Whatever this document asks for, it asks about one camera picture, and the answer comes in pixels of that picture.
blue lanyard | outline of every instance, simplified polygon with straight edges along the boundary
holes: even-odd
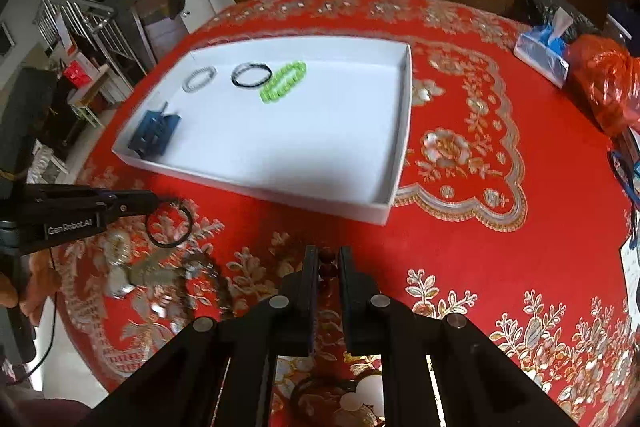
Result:
[[[607,159],[609,160],[609,166],[613,171],[613,175],[631,200],[631,242],[629,243],[629,247],[633,249],[638,245],[636,210],[640,208],[640,198],[636,194],[633,186],[634,172],[626,163],[622,154],[616,150],[609,151],[607,153]]]

silver bracelet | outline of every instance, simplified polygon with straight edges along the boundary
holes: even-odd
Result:
[[[196,78],[199,74],[208,73],[207,78],[205,78],[201,83],[196,84],[195,86],[191,85],[191,81]],[[196,92],[199,89],[202,89],[204,86],[209,84],[213,78],[216,76],[216,68],[213,66],[209,66],[208,68],[200,68],[199,70],[193,71],[182,83],[182,90],[184,92]]]

human hand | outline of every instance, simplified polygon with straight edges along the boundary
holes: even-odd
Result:
[[[29,257],[31,277],[27,288],[18,299],[18,292],[11,281],[0,273],[0,306],[13,308],[19,302],[22,313],[29,317],[32,325],[40,324],[47,296],[54,297],[60,289],[60,274],[50,264],[49,251],[40,250]]]

red plastic bag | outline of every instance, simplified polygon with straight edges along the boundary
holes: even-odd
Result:
[[[565,59],[570,79],[580,85],[608,136],[627,127],[640,131],[640,58],[611,39],[582,35],[569,46]]]

round table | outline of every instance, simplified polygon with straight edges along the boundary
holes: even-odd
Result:
[[[637,383],[619,254],[630,230],[629,203],[607,164],[609,139],[513,56],[524,29],[436,0],[252,0],[233,6],[185,38],[136,86],[77,182],[148,188],[188,200],[194,236],[172,258],[188,248],[214,258],[228,278],[236,314],[276,293],[281,277],[300,265],[305,245],[350,245],[356,269],[371,274],[383,293],[418,314],[467,314],[581,425],[615,425]],[[133,110],[187,51],[324,34],[411,45],[410,137],[384,227],[141,171],[111,152]],[[214,147],[215,136],[212,128],[202,147]],[[160,226],[163,237],[175,238],[185,222],[165,217]],[[125,234],[132,259],[153,251],[142,218],[121,219],[110,232]],[[161,287],[139,287],[124,299],[106,294],[107,243],[103,234],[54,254],[66,330],[112,391],[181,324],[159,316],[154,304],[162,299]],[[188,293],[194,315],[219,317],[209,283],[191,280]],[[278,361],[272,409],[280,425],[295,423],[288,399],[309,375],[358,378],[380,367],[379,357],[345,352],[336,294],[337,281],[330,280],[319,304],[314,356]],[[346,412],[339,398],[317,393],[303,403],[323,411],[323,425],[376,424],[366,406]]]

